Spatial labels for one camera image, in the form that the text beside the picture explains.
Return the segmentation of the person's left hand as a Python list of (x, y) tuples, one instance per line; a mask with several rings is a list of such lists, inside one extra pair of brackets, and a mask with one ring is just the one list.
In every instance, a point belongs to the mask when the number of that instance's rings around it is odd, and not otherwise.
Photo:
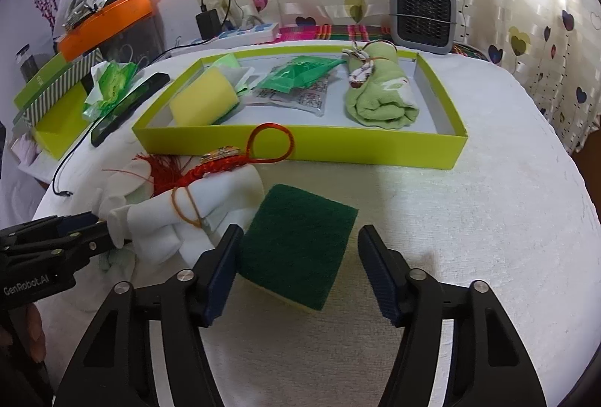
[(46, 336), (36, 304), (27, 304), (22, 308), (9, 311), (6, 325), (10, 326), (11, 330), (1, 327), (2, 348), (11, 346), (18, 340), (35, 363), (41, 363), (46, 359)]

